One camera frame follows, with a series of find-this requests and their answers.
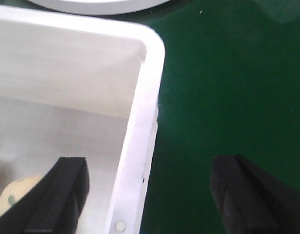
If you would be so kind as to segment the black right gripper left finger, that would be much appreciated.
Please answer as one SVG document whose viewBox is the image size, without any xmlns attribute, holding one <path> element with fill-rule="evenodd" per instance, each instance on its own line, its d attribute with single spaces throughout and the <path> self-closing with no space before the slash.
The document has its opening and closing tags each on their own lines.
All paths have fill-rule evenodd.
<svg viewBox="0 0 300 234">
<path fill-rule="evenodd" d="M 89 193 L 83 157 L 61 157 L 0 217 L 0 234 L 74 234 Z"/>
</svg>

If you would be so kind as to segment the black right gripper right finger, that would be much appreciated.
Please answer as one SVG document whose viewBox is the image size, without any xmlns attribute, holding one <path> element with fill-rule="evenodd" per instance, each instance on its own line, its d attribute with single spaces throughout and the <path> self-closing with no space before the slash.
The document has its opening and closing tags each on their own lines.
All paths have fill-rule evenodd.
<svg viewBox="0 0 300 234">
<path fill-rule="evenodd" d="M 210 190 L 228 234 L 300 234 L 300 192 L 241 155 L 214 158 Z"/>
</svg>

